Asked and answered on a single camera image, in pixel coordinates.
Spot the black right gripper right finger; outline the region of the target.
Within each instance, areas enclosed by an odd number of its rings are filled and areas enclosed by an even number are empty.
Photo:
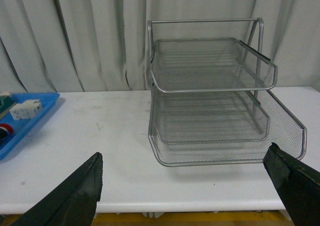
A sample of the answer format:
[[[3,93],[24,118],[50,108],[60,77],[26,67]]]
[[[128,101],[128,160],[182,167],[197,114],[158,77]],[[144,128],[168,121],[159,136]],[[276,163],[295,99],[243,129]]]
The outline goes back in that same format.
[[[320,172],[281,150],[274,142],[262,162],[294,225],[318,226]]]

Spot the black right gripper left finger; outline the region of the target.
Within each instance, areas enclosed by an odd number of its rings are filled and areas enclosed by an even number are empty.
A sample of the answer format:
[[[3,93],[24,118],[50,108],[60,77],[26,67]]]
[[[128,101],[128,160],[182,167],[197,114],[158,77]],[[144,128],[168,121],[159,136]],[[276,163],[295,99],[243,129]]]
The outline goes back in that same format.
[[[41,201],[18,218],[16,226],[90,226],[103,187],[103,156],[93,154]]]

